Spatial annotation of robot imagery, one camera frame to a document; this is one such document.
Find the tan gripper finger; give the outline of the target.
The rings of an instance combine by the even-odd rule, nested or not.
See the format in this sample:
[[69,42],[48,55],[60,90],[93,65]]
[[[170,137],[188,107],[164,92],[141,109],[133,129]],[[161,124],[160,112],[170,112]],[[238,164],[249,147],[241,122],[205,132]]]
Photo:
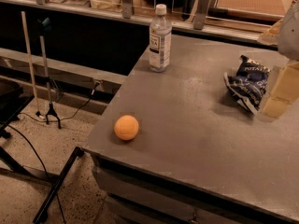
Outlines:
[[257,41],[263,45],[272,46],[278,43],[278,35],[282,20],[277,21],[258,37]]
[[278,119],[299,98],[299,62],[275,66],[267,81],[262,99],[262,113]]

